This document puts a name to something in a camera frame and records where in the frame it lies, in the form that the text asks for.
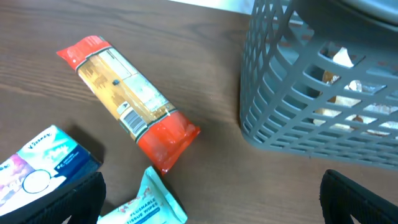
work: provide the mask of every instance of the gray plastic basket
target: gray plastic basket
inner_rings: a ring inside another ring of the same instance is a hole
[[[256,0],[242,134],[261,149],[398,169],[397,16],[350,2]],[[353,66],[338,60],[342,47]]]

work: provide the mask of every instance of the barcode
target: barcode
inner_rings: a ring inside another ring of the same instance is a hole
[[[121,116],[121,121],[135,137],[146,129],[147,124],[145,121],[131,107],[123,115]]]

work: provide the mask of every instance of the red package end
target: red package end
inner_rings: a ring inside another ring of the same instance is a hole
[[[199,127],[176,111],[152,125],[138,145],[164,175],[199,133]]]
[[[71,47],[58,51],[57,55],[65,59],[76,70],[90,55],[107,47],[111,47],[111,44],[97,35],[92,35],[83,38]]]

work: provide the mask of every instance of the wood grain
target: wood grain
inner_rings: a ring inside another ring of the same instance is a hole
[[[238,126],[249,17],[169,1],[0,1],[0,160],[51,124],[78,125],[106,149],[107,207],[133,198],[148,158],[55,54],[102,35],[202,133],[165,176],[188,223],[323,223],[319,186],[336,169],[398,203],[398,173],[260,151]]]

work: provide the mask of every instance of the light blue packet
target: light blue packet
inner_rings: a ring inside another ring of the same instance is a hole
[[[97,224],[181,224],[187,219],[154,168],[148,167],[137,197],[100,218]]]

